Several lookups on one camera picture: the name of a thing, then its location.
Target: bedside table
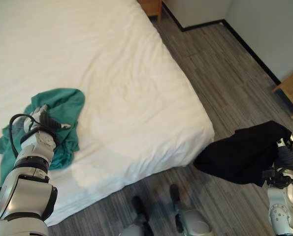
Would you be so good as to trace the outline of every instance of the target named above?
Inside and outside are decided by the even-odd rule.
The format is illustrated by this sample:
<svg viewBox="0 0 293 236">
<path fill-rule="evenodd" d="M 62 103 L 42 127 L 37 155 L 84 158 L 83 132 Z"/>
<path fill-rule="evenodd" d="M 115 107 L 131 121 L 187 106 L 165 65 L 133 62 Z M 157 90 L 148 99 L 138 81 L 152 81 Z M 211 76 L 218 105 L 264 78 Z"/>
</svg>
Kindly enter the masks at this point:
<svg viewBox="0 0 293 236">
<path fill-rule="evenodd" d="M 137 0 L 147 16 L 157 16 L 157 20 L 162 19 L 162 0 Z"/>
</svg>

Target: white bedsheet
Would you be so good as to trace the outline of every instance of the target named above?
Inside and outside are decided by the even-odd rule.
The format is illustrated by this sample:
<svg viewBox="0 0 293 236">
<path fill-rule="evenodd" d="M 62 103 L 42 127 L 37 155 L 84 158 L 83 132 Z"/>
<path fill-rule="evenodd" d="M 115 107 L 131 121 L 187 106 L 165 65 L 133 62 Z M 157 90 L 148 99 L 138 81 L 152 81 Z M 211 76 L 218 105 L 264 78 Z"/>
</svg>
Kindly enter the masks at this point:
<svg viewBox="0 0 293 236">
<path fill-rule="evenodd" d="M 0 0 L 0 136 L 49 89 L 86 97 L 80 151 L 51 171 L 54 225 L 146 176 L 187 165 L 214 137 L 185 74 L 136 0 Z"/>
</svg>

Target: black baseboard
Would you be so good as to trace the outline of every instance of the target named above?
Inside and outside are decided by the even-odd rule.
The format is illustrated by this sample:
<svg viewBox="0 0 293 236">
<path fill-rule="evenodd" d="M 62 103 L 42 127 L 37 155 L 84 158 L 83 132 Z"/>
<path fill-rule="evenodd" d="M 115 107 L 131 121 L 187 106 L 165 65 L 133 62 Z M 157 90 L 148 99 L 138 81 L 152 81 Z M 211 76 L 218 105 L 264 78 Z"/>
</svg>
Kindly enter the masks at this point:
<svg viewBox="0 0 293 236">
<path fill-rule="evenodd" d="M 273 74 L 273 72 L 264 64 L 264 62 L 257 56 L 257 54 L 248 46 L 248 44 L 239 36 L 239 34 L 233 29 L 232 26 L 226 21 L 222 20 L 223 25 L 231 32 L 232 35 L 238 40 L 238 42 L 247 50 L 247 52 L 255 59 L 255 61 L 261 66 L 261 68 L 270 76 L 270 78 L 279 85 L 281 81 Z"/>
<path fill-rule="evenodd" d="M 222 23 L 231 32 L 231 34 L 234 35 L 234 37 L 238 40 L 238 42 L 247 50 L 247 52 L 255 59 L 255 61 L 261 66 L 261 68 L 268 74 L 268 76 L 273 80 L 273 82 L 276 85 L 279 85 L 281 83 L 280 80 L 269 69 L 269 67 L 267 67 L 264 64 L 264 62 L 257 56 L 257 54 L 248 46 L 248 44 L 242 39 L 242 37 L 239 36 L 239 34 L 233 29 L 233 27 L 225 19 L 211 21 L 211 22 L 207 22 L 207 23 L 203 23 L 203 24 L 199 24 L 199 25 L 195 25 L 195 26 L 189 26 L 189 27 L 184 28 L 178 22 L 176 17 L 172 14 L 172 12 L 169 10 L 169 8 L 166 6 L 166 4 L 164 2 L 163 2 L 163 7 L 167 11 L 167 13 L 172 17 L 172 19 L 174 20 L 174 22 L 177 24 L 178 28 L 182 32 L 185 32 L 188 30 L 193 30 L 193 29 L 200 28 L 203 26 L 209 26 L 212 24 Z"/>
</svg>

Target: white wall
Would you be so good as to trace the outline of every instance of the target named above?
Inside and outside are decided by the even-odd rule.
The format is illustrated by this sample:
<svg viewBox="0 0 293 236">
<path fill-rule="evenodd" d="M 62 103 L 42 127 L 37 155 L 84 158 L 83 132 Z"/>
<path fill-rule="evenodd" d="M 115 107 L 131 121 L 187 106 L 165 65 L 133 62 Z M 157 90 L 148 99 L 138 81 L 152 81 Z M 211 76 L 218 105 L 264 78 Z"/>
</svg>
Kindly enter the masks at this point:
<svg viewBox="0 0 293 236">
<path fill-rule="evenodd" d="M 224 19 L 232 0 L 163 0 L 182 27 Z"/>
<path fill-rule="evenodd" d="M 293 0 L 234 0 L 226 20 L 279 80 L 293 72 Z"/>
</svg>

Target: gray carpet floor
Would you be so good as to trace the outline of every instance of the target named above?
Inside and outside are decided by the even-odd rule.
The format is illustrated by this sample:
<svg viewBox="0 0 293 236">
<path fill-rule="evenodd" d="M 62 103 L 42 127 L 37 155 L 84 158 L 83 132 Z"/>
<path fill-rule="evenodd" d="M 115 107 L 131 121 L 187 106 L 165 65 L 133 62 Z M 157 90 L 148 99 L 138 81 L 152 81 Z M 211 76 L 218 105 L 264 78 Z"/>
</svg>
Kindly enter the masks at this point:
<svg viewBox="0 0 293 236">
<path fill-rule="evenodd" d="M 167 14 L 152 21 L 204 105 L 215 140 L 235 129 L 275 120 L 293 132 L 290 108 L 272 93 L 273 81 L 222 25 L 181 32 Z M 135 218 L 130 199 L 141 196 L 156 236 L 177 236 L 169 186 L 210 221 L 217 236 L 273 236 L 266 187 L 238 185 L 196 170 L 173 168 L 125 187 L 50 228 L 53 236 L 117 236 Z"/>
</svg>

